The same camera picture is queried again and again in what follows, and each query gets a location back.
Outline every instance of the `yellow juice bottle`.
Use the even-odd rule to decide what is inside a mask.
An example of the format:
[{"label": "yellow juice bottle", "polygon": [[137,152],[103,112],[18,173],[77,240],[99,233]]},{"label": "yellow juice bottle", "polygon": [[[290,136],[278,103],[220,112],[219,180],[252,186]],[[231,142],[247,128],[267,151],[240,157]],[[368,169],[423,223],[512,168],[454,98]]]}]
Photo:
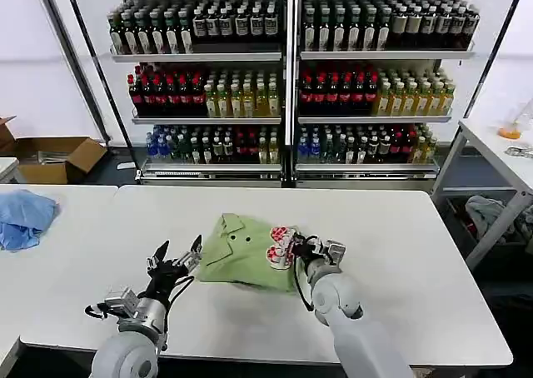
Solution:
[{"label": "yellow juice bottle", "polygon": [[389,97],[389,106],[387,109],[390,110],[387,115],[389,116],[400,116],[401,105],[404,102],[404,88],[405,84],[403,82],[398,82],[394,90],[394,97],[391,99]]},{"label": "yellow juice bottle", "polygon": [[427,81],[421,82],[421,88],[415,98],[415,104],[413,108],[415,110],[415,116],[424,116],[426,110],[427,101],[430,96],[431,84]]},{"label": "yellow juice bottle", "polygon": [[416,96],[416,87],[418,85],[416,82],[411,81],[407,84],[407,91],[405,100],[403,102],[403,107],[401,107],[402,116],[414,116],[415,115],[415,96]]},{"label": "yellow juice bottle", "polygon": [[372,108],[373,116],[385,116],[387,105],[389,104],[389,91],[391,89],[391,84],[389,82],[383,82],[381,84],[381,90],[377,94],[377,99],[374,102]]},{"label": "yellow juice bottle", "polygon": [[451,103],[453,102],[453,92],[456,90],[456,85],[453,82],[446,83],[446,90],[441,97],[441,103],[437,109],[440,116],[446,116],[450,112]]},{"label": "yellow juice bottle", "polygon": [[437,109],[441,103],[441,95],[444,88],[444,82],[433,82],[433,93],[427,100],[426,109],[424,110],[425,116],[436,116]]}]

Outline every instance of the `gray cloth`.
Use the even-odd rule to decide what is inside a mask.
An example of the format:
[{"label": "gray cloth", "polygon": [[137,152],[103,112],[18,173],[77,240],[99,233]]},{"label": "gray cloth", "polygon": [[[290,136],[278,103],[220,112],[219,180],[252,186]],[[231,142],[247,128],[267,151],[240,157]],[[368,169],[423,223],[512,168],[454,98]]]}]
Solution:
[{"label": "gray cloth", "polygon": [[[502,201],[487,199],[479,195],[471,197],[466,202],[465,209],[476,226],[478,240],[485,235],[504,208],[505,206]],[[513,234],[514,232],[515,226],[511,224],[507,228],[506,234]],[[499,241],[505,243],[504,238],[500,238]]]}]

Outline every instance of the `table leg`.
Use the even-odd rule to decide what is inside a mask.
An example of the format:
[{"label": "table leg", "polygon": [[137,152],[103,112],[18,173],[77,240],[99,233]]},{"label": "table leg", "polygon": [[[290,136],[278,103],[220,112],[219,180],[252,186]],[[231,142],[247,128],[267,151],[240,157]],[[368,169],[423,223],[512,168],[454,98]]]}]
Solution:
[{"label": "table leg", "polygon": [[441,197],[442,190],[444,189],[444,177],[450,168],[451,164],[461,155],[461,151],[463,150],[463,147],[465,147],[466,144],[466,138],[463,134],[463,130],[459,128],[459,132],[457,133],[457,137],[455,141],[453,142],[453,145],[450,149],[450,153],[448,153],[448,157],[444,161],[444,165],[442,166],[441,170],[439,171],[439,175],[437,176],[435,180],[435,184],[433,185],[433,188],[431,188],[431,199],[433,203],[437,203],[439,200],[439,197]]},{"label": "table leg", "polygon": [[476,268],[483,257],[485,257],[489,250],[492,249],[496,242],[507,231],[507,228],[513,223],[518,215],[531,204],[532,201],[533,196],[524,191],[519,191],[513,196],[511,201],[507,203],[507,207],[491,225],[489,231],[485,233],[471,254],[466,258],[468,268],[471,270]]}]

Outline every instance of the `white sticker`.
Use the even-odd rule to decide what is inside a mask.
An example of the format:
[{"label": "white sticker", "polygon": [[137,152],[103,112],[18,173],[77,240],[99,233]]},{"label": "white sticker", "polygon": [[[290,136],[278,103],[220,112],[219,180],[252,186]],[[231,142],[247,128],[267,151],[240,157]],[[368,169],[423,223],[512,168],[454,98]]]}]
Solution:
[{"label": "white sticker", "polygon": [[379,105],[377,105],[377,115],[378,116],[385,116],[386,115],[386,105],[389,104],[389,98],[388,97],[382,97],[380,99]]},{"label": "white sticker", "polygon": [[253,117],[253,102],[244,101],[244,117]]},{"label": "white sticker", "polygon": [[218,101],[218,111],[220,112],[220,117],[227,117],[227,103],[225,100]]},{"label": "white sticker", "polygon": [[329,28],[321,28],[319,37],[318,37],[318,50],[319,51],[325,51],[327,48],[327,39],[330,36],[330,29]]},{"label": "white sticker", "polygon": [[353,27],[348,35],[348,51],[355,51],[357,47],[357,38],[359,37],[359,28]]},{"label": "white sticker", "polygon": [[132,51],[133,55],[139,54],[139,47],[137,46],[137,43],[135,42],[135,35],[133,35],[133,32],[126,32],[126,41],[127,44],[130,47],[130,51]]},{"label": "white sticker", "polygon": [[416,115],[417,116],[423,116],[424,115],[424,109],[426,108],[427,104],[427,97],[421,97],[418,101],[418,105],[416,105]]},{"label": "white sticker", "polygon": [[153,41],[156,43],[156,49],[157,53],[163,54],[165,53],[164,46],[163,46],[163,37],[161,36],[161,33],[159,31],[152,32]]},{"label": "white sticker", "polygon": [[413,103],[415,100],[412,97],[408,97],[406,99],[406,102],[403,105],[403,112],[401,112],[404,116],[410,116],[411,115],[411,109],[413,108]]},{"label": "white sticker", "polygon": [[385,49],[385,43],[388,37],[389,37],[389,27],[380,28],[380,31],[377,34],[377,44],[376,44],[377,51],[382,51]]},{"label": "white sticker", "polygon": [[277,98],[269,98],[268,106],[270,108],[271,116],[277,117],[280,114],[279,109],[277,108]]},{"label": "white sticker", "polygon": [[141,41],[142,50],[146,54],[150,53],[150,41],[148,41],[148,35],[144,31],[139,32],[139,40]]},{"label": "white sticker", "polygon": [[315,29],[306,28],[306,51],[311,51],[313,49],[314,42],[315,42]]},{"label": "white sticker", "polygon": [[363,39],[363,51],[367,51],[372,47],[373,39],[374,39],[374,28],[368,27],[365,30],[365,37]]},{"label": "white sticker", "polygon": [[232,108],[234,117],[242,117],[241,115],[241,101],[239,99],[232,99]]},{"label": "white sticker", "polygon": [[180,50],[177,47],[176,33],[174,31],[167,31],[168,44],[170,45],[171,53],[179,53]]},{"label": "white sticker", "polygon": [[192,53],[191,33],[188,31],[182,31],[182,40],[185,53]]},{"label": "white sticker", "polygon": [[207,114],[209,117],[213,118],[217,116],[217,109],[215,108],[215,102],[212,100],[206,101]]},{"label": "white sticker", "polygon": [[117,51],[117,55],[123,55],[124,46],[122,45],[122,41],[120,39],[120,35],[118,35],[118,32],[111,33],[111,40],[113,41],[113,46],[115,47],[115,51]]},{"label": "white sticker", "polygon": [[352,164],[353,163],[353,151],[346,152],[346,164]]},{"label": "white sticker", "polygon": [[401,97],[395,97],[394,102],[392,103],[391,116],[400,115],[400,106],[401,106]]},{"label": "white sticker", "polygon": [[338,27],[335,29],[333,36],[333,50],[340,51],[342,47],[342,40],[344,39],[344,28]]}]

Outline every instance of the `dark floor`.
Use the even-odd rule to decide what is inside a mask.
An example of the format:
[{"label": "dark floor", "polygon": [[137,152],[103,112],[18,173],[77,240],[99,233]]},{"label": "dark floor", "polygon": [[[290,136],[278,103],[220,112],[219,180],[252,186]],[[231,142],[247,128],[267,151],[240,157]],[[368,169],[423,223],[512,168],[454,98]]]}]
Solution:
[{"label": "dark floor", "polygon": [[[491,165],[475,152],[473,156],[464,156],[459,159],[452,170],[447,174],[445,187],[508,187],[507,182],[491,167]],[[136,155],[140,163],[144,161],[142,149]],[[107,154],[95,168],[88,174],[83,184],[86,185],[128,185],[135,184],[135,170],[132,168],[117,170],[119,163],[130,162],[132,159],[124,151]],[[509,193],[502,192],[505,198]],[[466,243],[464,232],[460,227],[450,223],[446,214],[441,211],[443,220],[448,226],[452,236],[456,239],[458,247],[472,246]],[[511,367],[493,371],[482,371],[479,378],[510,378],[533,377],[533,368],[530,366],[529,349],[533,345],[533,256],[519,257],[520,267],[526,274],[517,274],[517,268],[505,266],[502,269],[500,255],[491,258],[492,266],[483,267],[485,270],[494,271],[491,274],[477,277],[478,284],[486,296],[487,303],[508,340],[515,355],[515,363]],[[502,276],[518,276],[517,280],[501,280]],[[69,376],[72,378],[86,378],[90,372],[89,366],[92,354],[81,352],[52,351],[37,348],[26,349],[10,373],[10,378],[35,376]],[[207,376],[216,378],[258,377],[344,377],[340,366],[287,366],[263,365],[255,363],[236,363],[220,361],[179,361],[175,359],[162,359],[159,377],[170,376]]]}]

